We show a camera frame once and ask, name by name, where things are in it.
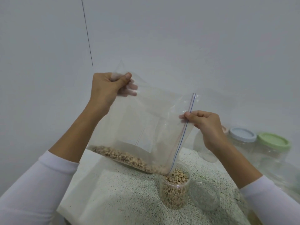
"speckled countertop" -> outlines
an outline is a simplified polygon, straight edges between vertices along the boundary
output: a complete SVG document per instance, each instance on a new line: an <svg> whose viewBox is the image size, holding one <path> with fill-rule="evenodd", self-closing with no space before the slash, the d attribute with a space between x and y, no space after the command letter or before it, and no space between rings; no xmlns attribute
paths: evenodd
<svg viewBox="0 0 300 225"><path fill-rule="evenodd" d="M189 203L167 208L159 199L158 175L145 174L85 150L77 172L58 207L73 225L95 224L249 224L238 204L236 185L222 165L201 159L183 148L179 158L193 178L213 183L220 205L211 212Z"/></svg>

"black line on wall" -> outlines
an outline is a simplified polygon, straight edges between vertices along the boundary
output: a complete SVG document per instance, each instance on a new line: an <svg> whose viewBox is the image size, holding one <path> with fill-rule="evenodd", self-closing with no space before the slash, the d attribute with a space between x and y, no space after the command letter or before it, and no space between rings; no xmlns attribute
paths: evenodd
<svg viewBox="0 0 300 225"><path fill-rule="evenodd" d="M88 35L88 27L86 26L86 19L85 19L84 7L83 7L83 0L81 0L81 3L82 3L83 15L84 15L84 22L85 22L86 34ZM91 60L92 60L92 67L94 68L93 59L92 59L92 52L91 52L91 46L90 46L90 39L89 38L88 38L88 47L90 48L90 55L91 55Z"/></svg>

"person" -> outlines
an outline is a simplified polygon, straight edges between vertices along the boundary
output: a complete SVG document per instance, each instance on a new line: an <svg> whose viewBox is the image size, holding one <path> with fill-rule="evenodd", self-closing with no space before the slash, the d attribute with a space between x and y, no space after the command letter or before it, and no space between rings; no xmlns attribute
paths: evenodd
<svg viewBox="0 0 300 225"><path fill-rule="evenodd" d="M95 73L91 98L67 132L0 198L1 224L49 224L79 165L98 122L116 96L135 96L131 74L111 81L112 73ZM227 141L219 116L205 111L180 116L194 123L205 146L223 164L258 218L265 225L300 224L300 205L255 169Z"/></svg>

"transparent ziplock bag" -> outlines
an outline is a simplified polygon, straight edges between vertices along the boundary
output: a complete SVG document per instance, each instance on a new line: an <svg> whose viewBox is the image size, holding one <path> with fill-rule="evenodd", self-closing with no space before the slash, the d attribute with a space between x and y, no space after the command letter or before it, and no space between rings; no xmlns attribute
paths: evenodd
<svg viewBox="0 0 300 225"><path fill-rule="evenodd" d="M121 63L112 79L127 71ZM198 101L195 93L180 95L148 85L132 73L137 96L118 96L98 123L88 149L149 173L173 171L193 124L179 119Z"/></svg>

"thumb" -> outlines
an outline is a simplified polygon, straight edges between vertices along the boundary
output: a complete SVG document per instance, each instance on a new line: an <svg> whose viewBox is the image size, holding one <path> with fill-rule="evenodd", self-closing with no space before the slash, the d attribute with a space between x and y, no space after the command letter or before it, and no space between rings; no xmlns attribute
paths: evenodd
<svg viewBox="0 0 300 225"><path fill-rule="evenodd" d="M198 117L196 115L194 115L193 113L190 112L185 112L185 117L192 123L197 124L197 125L201 125L203 123L203 119L204 117Z"/></svg>
<svg viewBox="0 0 300 225"><path fill-rule="evenodd" d="M118 87L118 90L122 87L124 87L126 84L128 84L128 82L130 81L131 79L131 73L126 73L125 75L121 76L120 79L118 79L115 84L117 85Z"/></svg>

